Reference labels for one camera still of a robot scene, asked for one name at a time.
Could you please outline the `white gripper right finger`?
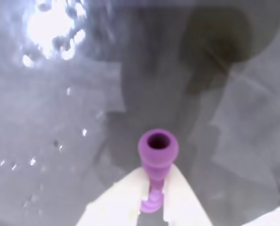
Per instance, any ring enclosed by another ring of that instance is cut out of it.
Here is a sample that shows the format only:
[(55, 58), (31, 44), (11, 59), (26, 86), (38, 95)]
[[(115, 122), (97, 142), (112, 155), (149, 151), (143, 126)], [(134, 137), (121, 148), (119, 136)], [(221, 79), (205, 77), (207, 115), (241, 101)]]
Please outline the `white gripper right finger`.
[(169, 226), (211, 226), (202, 204), (176, 165), (165, 179), (163, 220)]

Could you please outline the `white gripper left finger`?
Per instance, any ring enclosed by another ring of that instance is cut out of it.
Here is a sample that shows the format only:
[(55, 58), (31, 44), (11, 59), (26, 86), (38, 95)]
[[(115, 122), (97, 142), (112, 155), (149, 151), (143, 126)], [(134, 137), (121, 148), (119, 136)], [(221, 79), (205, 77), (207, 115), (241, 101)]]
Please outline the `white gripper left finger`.
[(79, 226), (135, 226), (141, 203), (148, 199), (149, 178), (142, 167), (115, 182), (90, 202), (77, 224)]

